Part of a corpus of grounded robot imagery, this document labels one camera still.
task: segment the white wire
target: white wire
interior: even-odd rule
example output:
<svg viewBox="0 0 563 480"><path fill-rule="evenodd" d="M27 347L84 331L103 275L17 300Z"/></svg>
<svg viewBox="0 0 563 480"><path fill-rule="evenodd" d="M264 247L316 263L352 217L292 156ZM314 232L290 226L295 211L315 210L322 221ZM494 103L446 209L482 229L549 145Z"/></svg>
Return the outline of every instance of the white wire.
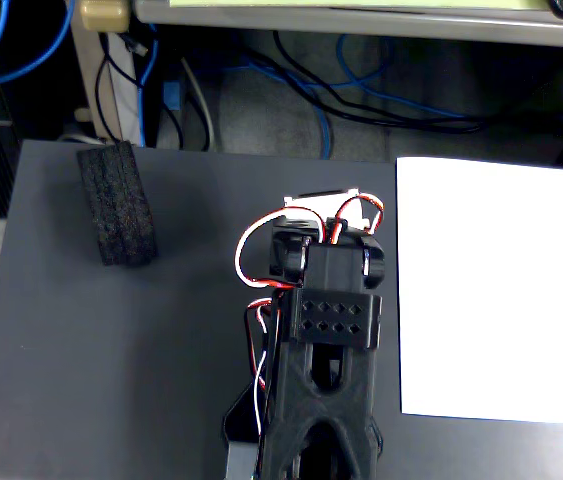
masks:
<svg viewBox="0 0 563 480"><path fill-rule="evenodd" d="M64 140L74 140L76 142L88 143L90 145L105 145L101 140L97 138L88 137L80 133L64 133L59 138L57 138L57 142L62 142Z"/></svg>
<svg viewBox="0 0 563 480"><path fill-rule="evenodd" d="M259 361L259 368L257 368L257 374L254 377L254 388L252 391L254 392L254 416L257 419L257 431L259 432L259 436L261 436L261 418L259 417L259 377L261 376L261 369L263 368L263 363L265 362L265 357L268 352L263 352L261 355L261 360Z"/></svg>
<svg viewBox="0 0 563 480"><path fill-rule="evenodd" d="M265 326L265 320L263 320L263 315L261 315L261 309L262 308L263 308L263 305L261 305L257 308L257 320L259 321L259 324L261 325L261 329L263 330L263 333L266 334L266 333L268 333L268 328Z"/></svg>
<svg viewBox="0 0 563 480"><path fill-rule="evenodd" d="M246 231L243 232L243 235L241 235L241 238L239 239L239 243L237 243L236 252L234 253L234 269L236 270L237 275L239 276L241 281L243 283L245 283L247 286L252 287L252 288L265 288L265 287L269 286L269 283L263 282L263 281L260 281L260 280L250 280L248 277L246 277L243 274L243 271L241 270L241 252L243 251L243 247L245 245L246 240L259 227L265 225L266 223L268 223L271 220L274 220L275 218L279 218L279 217L284 216L287 211L297 209L297 208L301 208L301 207L285 207L285 208L281 208L279 210L276 210L274 212L270 212L266 216L260 218L259 220L254 222L252 225L250 225L246 229ZM323 227L322 227L323 219L316 212L313 212L313 211L307 210L307 209L303 209L303 208L301 208L301 210L305 210L306 212L309 212L311 215L314 216L314 219L317 221L318 226L319 226L319 243L323 242L323 236L324 236Z"/></svg>
<svg viewBox="0 0 563 480"><path fill-rule="evenodd" d="M185 58L181 59L181 65L183 65L183 69L185 70L185 74L188 76L190 83L192 84L192 88L194 93L199 100L199 105L201 106L201 110L203 111L203 115L205 116L205 121L208 124L208 149L210 151L214 150L215 141L214 141L214 125L212 124L212 117L210 117L210 110L208 109L208 104L205 101L205 96L201 91L201 87L199 86L199 82L197 81L197 77L194 76L194 72L190 68L188 61Z"/></svg>

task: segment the black wire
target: black wire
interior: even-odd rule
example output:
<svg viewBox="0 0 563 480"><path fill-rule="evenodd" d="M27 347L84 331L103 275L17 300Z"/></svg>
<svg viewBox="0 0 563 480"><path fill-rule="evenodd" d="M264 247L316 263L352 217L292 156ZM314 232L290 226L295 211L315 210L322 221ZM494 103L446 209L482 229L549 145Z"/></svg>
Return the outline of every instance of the black wire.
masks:
<svg viewBox="0 0 563 480"><path fill-rule="evenodd" d="M275 43L277 49L279 50L279 53L281 53L281 55L283 55L283 58L285 58L286 61L288 63L290 63L290 65L292 65L294 68L296 68L299 72L303 73L304 75L306 75L307 77L311 78L313 81L315 81L316 83L321 85L323 88L325 88L326 91L330 95L332 95L334 97L334 99L337 102L339 102L341 105L344 105L344 106L350 107L350 108L356 108L358 110L363 110L363 111L366 111L366 112L369 112L369 113L376 113L376 114L384 116L386 118L392 118L392 119L395 119L395 120L399 120L401 122L414 122L414 123L428 124L428 123L437 123L441 120L450 121L450 122L470 122L470 121L472 121L472 119L469 118L469 117L432 118L432 119L417 119L417 118L411 118L411 117L404 117L402 115L397 115L397 114L389 112L387 110L375 108L375 107L372 107L372 106L369 106L369 105L365 105L363 103L350 102L350 101L344 99L343 97L341 97L341 95L339 95L336 92L336 90L334 88L332 88L332 86L330 84L326 83L323 79L321 79L315 73L311 72L310 70L305 68L303 65L301 65L299 62L297 62L294 58L292 58L290 56L290 54L288 53L288 51L283 46L283 43L281 43L281 37L279 36L278 31L275 30L274 32L272 32L272 35L274 37L274 43Z"/></svg>
<svg viewBox="0 0 563 480"><path fill-rule="evenodd" d="M426 132L436 132L436 133L455 133L455 134L473 133L483 128L482 125L475 125L470 127L443 127L440 125L426 125L426 124L418 124L414 122L406 123L406 122L382 120L380 118L363 117L353 113L344 112L342 110L338 110L330 105L323 103L319 99L313 98L309 93L305 92L303 88L301 88L297 84L297 82L292 78L292 76L288 73L288 71L285 68L283 68L274 60L272 60L270 57L263 55L262 53L259 53L256 50L252 50L251 48L248 48L246 46L240 46L240 49L248 56L255 59L256 61L272 67L281 77L283 77L283 79L290 86L290 88L292 88L304 100L314 105L315 107L320 108L324 112L328 112L332 115L343 118L345 120L350 120L357 123L363 123L366 125L376 125L379 127L404 128L409 130L422 130Z"/></svg>
<svg viewBox="0 0 563 480"><path fill-rule="evenodd" d="M115 142L115 143L119 143L120 140L114 136L114 134L112 133L112 130L110 130L110 126L108 125L108 122L106 122L105 117L103 116L103 108L101 108L101 92L100 87L101 87L101 77L103 75L103 69L105 68L106 64L108 63L108 60L106 59L106 57L103 57L103 60L101 60L101 65L99 66L99 71L97 72L97 79L94 82L94 99L97 103L97 111L99 112L99 118L101 119L101 123L103 124L103 128L105 128L105 131L108 133L108 136Z"/></svg>
<svg viewBox="0 0 563 480"><path fill-rule="evenodd" d="M130 75L125 73L121 69L121 67L119 67L119 65L117 65L117 63L114 61L114 59L110 55L110 46L108 44L108 38L105 33L99 34L99 43L101 44L101 49L103 50L104 59L107 62L109 62L110 65L112 65L112 68L114 68L117 72L119 72L119 75L125 78L128 82L132 83L135 87L144 88L144 86L141 85L141 82L137 81L136 79L132 78ZM174 128L176 128L177 130L177 136L179 137L179 148L183 150L183 130L181 129L181 125L179 124L179 121L174 116L172 111L168 108L168 106L163 101L163 99L161 99L161 108L165 110L165 113L168 115L168 117L170 117L170 120L174 124Z"/></svg>
<svg viewBox="0 0 563 480"><path fill-rule="evenodd" d="M205 143L203 144L202 150L204 152L207 152L210 148L210 128L208 127L208 121L205 118L205 115L203 115L201 106L199 105L199 102L197 102L196 98L194 98L194 96L190 95L189 93L186 94L185 98L190 102L192 108L194 108L194 111L197 112L201 123L203 123L203 130L205 130Z"/></svg>
<svg viewBox="0 0 563 480"><path fill-rule="evenodd" d="M243 322L245 324L245 338L248 342L248 362L250 363L250 372L256 372L257 366L254 364L254 359L252 358L252 352L254 352L254 342L252 341L252 331L250 330L250 320L248 320L249 309L245 309L243 313Z"/></svg>
<svg viewBox="0 0 563 480"><path fill-rule="evenodd" d="M332 87L328 83L326 83L321 78L319 78L316 74L314 74L313 72L311 72L310 70L305 68L303 65L298 63L296 60L294 60L288 54L288 52L283 47L283 44L281 43L281 39L279 37L278 32L276 32L276 31L273 32L273 36L274 36L275 44L276 44L279 52L283 55L283 57L290 64L292 64L297 70L299 70L301 73L308 76L309 78L311 78L315 82L319 83L322 87L324 87L328 91L328 93L333 95L335 100L339 101L342 105L349 106L349 107L352 107L352 108L361 109L361 110L366 110L366 111L369 111L371 113L377 113L377 114L383 115L384 117L388 117L388 118L392 118L392 119L395 119L395 117L396 117L396 120L384 120L384 119L381 119L381 118L365 117L365 116L355 115L355 114L348 113L348 112L339 110L337 108L331 107L330 105L323 103L320 99L313 98L311 95L308 95L297 84L297 82L292 78L293 74L288 72L288 70L286 70L285 68L280 66L278 63L276 63L270 57L263 55L262 53L257 52L255 50L252 50L251 48L245 47L242 44L239 46L239 49L241 51L245 52L246 55L248 55L249 57L256 59L258 62L261 62L264 65L268 65L268 66L272 67L280 76L283 77L283 79L288 83L290 88L292 88L304 100L306 100L310 104L314 105L315 107L318 107L325 112L331 113L332 115L338 116L338 117L346 119L346 120L350 120L350 121L357 122L357 123L363 123L363 124L367 124L367 125L376 125L376 126L381 126L381 127L403 128L403 129L410 129L410 130L421 130L421 131L427 131L427 132L449 133L449 134L476 133L476 132L485 130L486 128L488 128L488 127L490 127L490 126L492 126L496 123L500 123L502 121L511 119L512 118L511 113L514 110L516 110L524 101L526 101L532 94L534 94L534 92L536 92L541 86L545 85L548 81L548 80L546 80L546 77L551 78L553 76L553 70L554 70L553 68L548 69L548 71L545 72L545 75L541 76L543 78L543 80L541 82L537 82L537 84L535 84L531 89L526 90L524 92L521 92L519 95L516 96L516 98L513 101L506 104L498 113L495 113L493 115L489 115L489 116L465 116L465 117L461 117L461 118L445 118L445 117L444 118L429 118L429 119L420 120L420 119L402 117L400 115L395 115L395 114L392 114L392 113L387 112L385 110L375 109L373 107L368 107L368 106L363 105L363 104L357 104L357 103L354 103L354 102L346 101L336 91L334 91L334 89L332 89ZM546 117L546 118L549 119L551 124L558 123L558 120L555 120L554 118L551 118L549 116ZM447 123L468 123L468 125L454 126L454 127L440 125L440 124L447 124Z"/></svg>

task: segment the computer tower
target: computer tower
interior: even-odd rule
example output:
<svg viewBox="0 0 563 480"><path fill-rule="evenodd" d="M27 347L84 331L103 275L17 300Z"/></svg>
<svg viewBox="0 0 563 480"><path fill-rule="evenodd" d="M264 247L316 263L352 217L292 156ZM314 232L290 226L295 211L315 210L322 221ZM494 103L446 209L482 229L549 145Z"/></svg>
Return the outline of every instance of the computer tower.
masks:
<svg viewBox="0 0 563 480"><path fill-rule="evenodd" d="M0 75L42 54L57 36L65 15L61 0L12 2L0 42ZM87 102L71 35L33 72L0 85L0 217L7 215L23 139L56 139L74 110L84 105Z"/></svg>

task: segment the sheet of paper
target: sheet of paper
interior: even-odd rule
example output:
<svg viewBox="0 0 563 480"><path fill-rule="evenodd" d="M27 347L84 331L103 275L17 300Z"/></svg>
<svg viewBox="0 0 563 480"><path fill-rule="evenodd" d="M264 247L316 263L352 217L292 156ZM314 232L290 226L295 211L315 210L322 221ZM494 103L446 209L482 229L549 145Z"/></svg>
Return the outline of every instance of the sheet of paper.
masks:
<svg viewBox="0 0 563 480"><path fill-rule="evenodd" d="M545 0L170 0L172 7L332 6L545 10Z"/></svg>
<svg viewBox="0 0 563 480"><path fill-rule="evenodd" d="M563 170L401 158L397 204L403 413L563 423Z"/></svg>

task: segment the table surface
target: table surface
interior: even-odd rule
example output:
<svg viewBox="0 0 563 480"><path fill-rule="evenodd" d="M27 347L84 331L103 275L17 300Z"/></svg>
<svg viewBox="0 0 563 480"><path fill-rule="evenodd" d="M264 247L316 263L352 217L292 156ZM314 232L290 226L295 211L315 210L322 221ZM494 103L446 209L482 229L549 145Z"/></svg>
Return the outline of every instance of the table surface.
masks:
<svg viewBox="0 0 563 480"><path fill-rule="evenodd" d="M0 259L0 479L223 478L223 414L250 381L233 271L242 231L284 195L381 197L386 252L377 478L563 479L563 425L400 413L392 164L135 150L160 257L103 267L75 152L26 142ZM244 265L265 271L269 238Z"/></svg>

